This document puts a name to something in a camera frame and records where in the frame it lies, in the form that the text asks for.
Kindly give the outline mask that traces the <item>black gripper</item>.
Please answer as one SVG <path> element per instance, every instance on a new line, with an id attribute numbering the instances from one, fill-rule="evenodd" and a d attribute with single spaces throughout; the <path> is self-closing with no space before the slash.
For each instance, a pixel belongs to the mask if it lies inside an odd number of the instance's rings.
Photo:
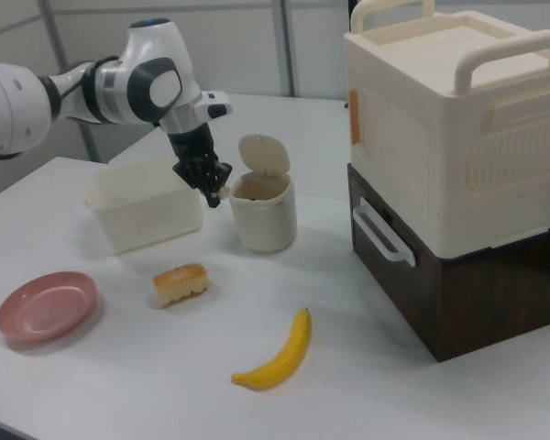
<path id="1" fill-rule="evenodd" d="M 199 190 L 210 208 L 218 206 L 218 194 L 232 172 L 229 163 L 218 159 L 214 139 L 207 123 L 180 134 L 168 134 L 177 157 L 173 171 L 191 188 Z"/>

